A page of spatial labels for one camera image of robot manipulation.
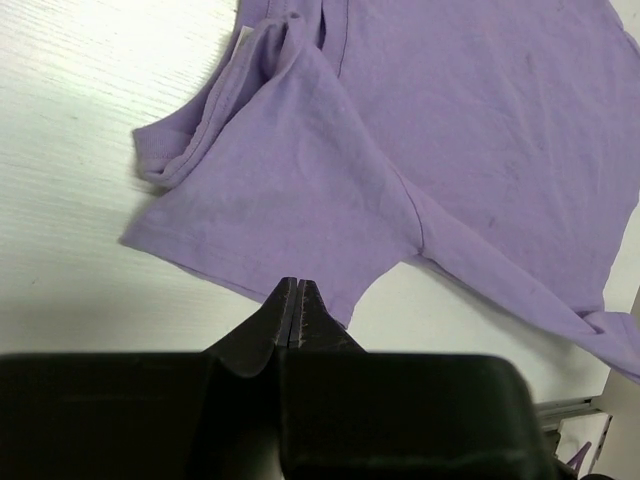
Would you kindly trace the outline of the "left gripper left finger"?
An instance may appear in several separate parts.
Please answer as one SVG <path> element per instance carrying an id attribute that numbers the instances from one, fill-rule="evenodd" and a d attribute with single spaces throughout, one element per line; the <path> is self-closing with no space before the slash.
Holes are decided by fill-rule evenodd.
<path id="1" fill-rule="evenodd" d="M 201 352 L 1 359 L 5 479 L 192 479 L 237 434 L 271 425 L 297 282 Z"/>

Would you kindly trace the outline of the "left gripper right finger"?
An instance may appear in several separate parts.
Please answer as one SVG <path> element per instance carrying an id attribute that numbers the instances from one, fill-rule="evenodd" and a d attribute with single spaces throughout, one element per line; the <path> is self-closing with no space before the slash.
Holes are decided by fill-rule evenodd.
<path id="1" fill-rule="evenodd" d="M 528 387 L 487 355 L 368 353 L 299 283 L 279 355 L 288 479 L 554 479 Z"/>

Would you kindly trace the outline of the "purple t-shirt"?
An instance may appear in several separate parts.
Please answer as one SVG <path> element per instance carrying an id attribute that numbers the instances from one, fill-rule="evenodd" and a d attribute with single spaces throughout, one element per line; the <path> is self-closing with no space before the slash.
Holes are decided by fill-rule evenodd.
<path id="1" fill-rule="evenodd" d="M 607 1 L 244 1 L 185 106 L 133 133 L 162 189 L 124 245 L 348 323 L 423 259 L 629 379 L 603 292 L 639 200 L 639 47 Z"/>

